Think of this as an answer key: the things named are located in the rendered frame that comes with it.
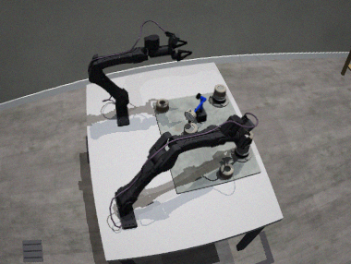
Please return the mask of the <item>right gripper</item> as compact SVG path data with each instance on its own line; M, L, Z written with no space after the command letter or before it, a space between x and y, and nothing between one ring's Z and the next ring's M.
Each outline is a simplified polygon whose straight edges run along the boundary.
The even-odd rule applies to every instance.
M244 121L242 126L252 126L252 124L248 121L246 117L241 117L241 119ZM231 142L234 142L238 148L243 150L252 141L250 137L246 137L244 135L249 130L250 128L240 127L235 133L234 140Z

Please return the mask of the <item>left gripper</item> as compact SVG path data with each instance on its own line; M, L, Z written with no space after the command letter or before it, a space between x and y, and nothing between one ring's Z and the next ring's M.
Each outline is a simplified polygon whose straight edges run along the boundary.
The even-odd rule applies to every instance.
M173 43L173 41L175 39L174 35L172 33L169 33L169 32L167 32L167 34L165 34L165 35L167 37L169 37L168 45L159 46L160 47L160 54L161 54L161 56L171 55L173 60L177 60L177 62L179 62L179 61L183 60L185 57L187 57L187 56L192 54L191 51L179 50L179 49L178 49L178 53L176 53L175 48L183 46L185 44L188 44L188 42L179 40L179 42L183 42L183 43L181 43L181 44L174 44ZM181 56L182 53L189 53L189 54L185 54L185 55Z

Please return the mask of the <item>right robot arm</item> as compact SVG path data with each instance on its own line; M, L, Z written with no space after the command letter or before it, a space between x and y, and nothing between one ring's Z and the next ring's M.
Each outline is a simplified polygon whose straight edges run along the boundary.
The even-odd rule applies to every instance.
M167 141L169 142L177 138L180 138L180 139L176 140L175 142L169 143L168 151L166 151L166 149L163 148L160 152L158 152L144 166L143 174L141 174L140 177L138 177L138 175L141 173L141 170L127 185L125 185L124 187L121 186L115 192L115 194L118 195L121 191L124 191L127 187L129 187L129 189L126 190L126 192L123 192L121 193L120 196L118 195L116 197L116 205L118 207L123 228L137 226L132 205L138 200L140 192L155 176L157 176L158 174L161 174L162 172L167 172L174 167L176 163L176 159L180 153L185 152L187 150L194 150L202 147L216 147L218 145L224 145L225 142L231 142L234 140L235 133L241 126L235 124L234 122L228 122L220 126L219 128L215 129L214 131L210 133L206 133L216 127L217 126L210 125L204 130L201 130L200 132L181 135L181 136L177 136L177 135L172 136L168 131L168 132L164 132L160 136L160 138L150 148L149 155L147 156L148 159L162 146L164 146L167 143ZM201 133L206 133L206 134L201 134ZM201 135L198 135L198 134L201 134ZM197 135L197 136L193 136L193 135ZM185 137L188 137L188 138L185 138ZM131 217L133 219L131 219Z

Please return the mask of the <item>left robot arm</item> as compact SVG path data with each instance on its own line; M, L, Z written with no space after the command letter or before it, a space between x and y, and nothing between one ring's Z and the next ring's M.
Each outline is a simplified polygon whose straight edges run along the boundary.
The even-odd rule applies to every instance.
M126 53L123 52L123 54L118 53L110 56L98 56L95 54L92 58L92 60L96 57L98 59L91 62L89 70L89 82L96 83L97 85L101 86L115 99L118 126L128 126L130 124L127 111L127 105L129 104L128 92L124 88L121 89L116 84L114 84L114 82L103 73L103 69L109 66L116 66L121 64L141 63L143 61L147 61L148 56L150 58L161 56L158 35L152 34L148 37L144 37L144 41L145 47L136 47L133 49L131 48L132 50L127 50ZM99 70L101 71L99 72Z

